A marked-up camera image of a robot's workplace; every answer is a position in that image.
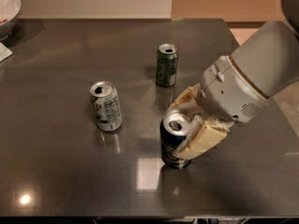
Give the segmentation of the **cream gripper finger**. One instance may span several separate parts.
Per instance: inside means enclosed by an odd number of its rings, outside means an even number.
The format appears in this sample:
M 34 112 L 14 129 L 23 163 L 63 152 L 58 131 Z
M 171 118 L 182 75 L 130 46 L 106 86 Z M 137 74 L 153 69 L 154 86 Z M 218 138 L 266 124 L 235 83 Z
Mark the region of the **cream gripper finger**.
M 197 158 L 220 143 L 234 125 L 234 121 L 224 121 L 213 117 L 203 119 L 196 115 L 186 139 L 172 152 L 172 155 L 179 159 L 179 167 L 182 167 L 183 161 Z
M 183 91 L 178 98 L 168 107 L 168 111 L 178 109 L 190 114 L 202 114 L 205 112 L 200 99 L 200 85 L 196 84 Z

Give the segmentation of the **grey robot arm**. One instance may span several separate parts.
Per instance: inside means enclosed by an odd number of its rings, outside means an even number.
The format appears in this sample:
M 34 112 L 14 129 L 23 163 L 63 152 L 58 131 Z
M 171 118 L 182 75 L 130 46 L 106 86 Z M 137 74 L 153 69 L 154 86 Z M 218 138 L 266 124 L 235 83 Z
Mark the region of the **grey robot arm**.
M 172 152 L 182 165 L 220 143 L 236 123 L 251 121 L 270 97 L 299 78 L 299 0 L 281 0 L 284 21 L 269 21 L 221 56 L 168 108 L 193 116 Z

